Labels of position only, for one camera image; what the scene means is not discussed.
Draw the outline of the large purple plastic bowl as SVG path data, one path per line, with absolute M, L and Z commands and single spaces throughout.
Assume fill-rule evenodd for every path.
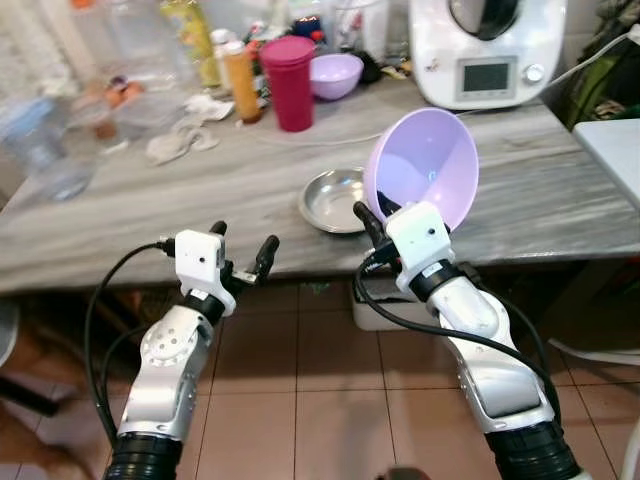
M 411 111 L 379 137 L 364 166 L 365 204 L 378 219 L 378 191 L 402 207 L 430 202 L 449 230 L 460 227 L 477 193 L 474 137 L 451 111 Z

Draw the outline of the stainless steel bowl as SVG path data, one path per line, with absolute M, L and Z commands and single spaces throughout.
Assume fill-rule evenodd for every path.
M 353 214 L 353 206 L 364 198 L 364 169 L 338 168 L 312 178 L 300 192 L 297 209 L 311 227 L 348 236 L 365 232 Z

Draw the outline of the crumpled white cloth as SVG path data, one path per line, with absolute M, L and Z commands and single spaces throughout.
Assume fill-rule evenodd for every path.
M 200 93 L 184 102 L 183 118 L 169 129 L 147 142 L 145 154 L 152 166 L 172 163 L 191 151 L 207 151 L 219 145 L 219 140 L 206 122 L 220 122 L 227 119 L 234 104 L 232 101 L 216 100 Z

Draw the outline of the clear plastic food container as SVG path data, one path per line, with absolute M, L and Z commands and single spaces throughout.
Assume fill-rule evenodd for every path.
M 182 93 L 140 93 L 111 110 L 120 136 L 131 142 L 145 142 L 169 132 L 186 115 L 188 97 Z

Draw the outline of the small purple bowl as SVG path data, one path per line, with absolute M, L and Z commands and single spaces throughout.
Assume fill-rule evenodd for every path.
M 333 52 L 310 61 L 310 86 L 317 99 L 335 101 L 355 90 L 364 61 L 349 52 Z

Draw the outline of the orange bottle with white cap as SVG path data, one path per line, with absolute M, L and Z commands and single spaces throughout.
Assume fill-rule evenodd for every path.
M 253 84 L 252 60 L 244 42 L 232 40 L 223 46 L 223 65 L 227 70 L 230 92 L 236 111 L 244 125 L 252 125 L 261 119 L 259 93 Z

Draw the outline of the red plastic tumbler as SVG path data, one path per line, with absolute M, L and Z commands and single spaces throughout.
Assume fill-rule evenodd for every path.
M 262 70 L 268 78 L 271 108 L 284 132 L 302 132 L 314 123 L 314 93 L 310 84 L 315 42 L 284 35 L 259 50 Z

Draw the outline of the white kitchen appliance with display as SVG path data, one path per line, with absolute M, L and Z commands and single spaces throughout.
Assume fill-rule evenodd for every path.
M 429 104 L 512 108 L 556 70 L 567 0 L 408 0 L 412 78 Z

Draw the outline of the clear plastic jar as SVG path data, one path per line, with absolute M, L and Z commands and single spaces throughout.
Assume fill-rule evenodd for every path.
M 0 102 L 0 148 L 12 155 L 38 200 L 65 201 L 90 184 L 95 166 L 67 151 L 65 115 L 52 97 Z

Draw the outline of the yellow bottle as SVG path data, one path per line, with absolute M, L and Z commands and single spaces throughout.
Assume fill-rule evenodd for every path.
M 214 56 L 210 28 L 197 0 L 163 0 L 161 10 L 177 27 L 198 82 L 205 90 L 219 90 L 221 77 Z

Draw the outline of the large clear water bottle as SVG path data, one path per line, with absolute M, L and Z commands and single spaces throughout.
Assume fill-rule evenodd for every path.
M 70 0 L 70 18 L 102 76 L 138 82 L 147 91 L 195 87 L 159 0 Z

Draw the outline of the white side table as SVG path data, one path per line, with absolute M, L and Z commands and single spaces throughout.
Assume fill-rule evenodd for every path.
M 607 170 L 632 206 L 639 209 L 640 120 L 580 122 L 573 134 Z

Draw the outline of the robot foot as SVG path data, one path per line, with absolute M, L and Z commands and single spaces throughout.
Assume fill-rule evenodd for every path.
M 381 480 L 431 480 L 431 477 L 422 471 L 421 468 L 410 466 L 394 466 L 388 468 L 383 475 L 380 476 Z

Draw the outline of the white chair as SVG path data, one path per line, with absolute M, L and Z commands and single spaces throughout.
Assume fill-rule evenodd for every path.
M 602 364 L 617 364 L 628 366 L 640 365 L 640 349 L 614 349 L 614 351 L 586 351 L 567 346 L 557 339 L 549 339 L 550 346 L 554 346 L 564 355 L 581 358 L 581 360 L 602 362 Z M 636 420 L 634 429 L 628 439 L 625 452 L 625 467 L 620 480 L 636 480 L 640 471 L 640 420 Z

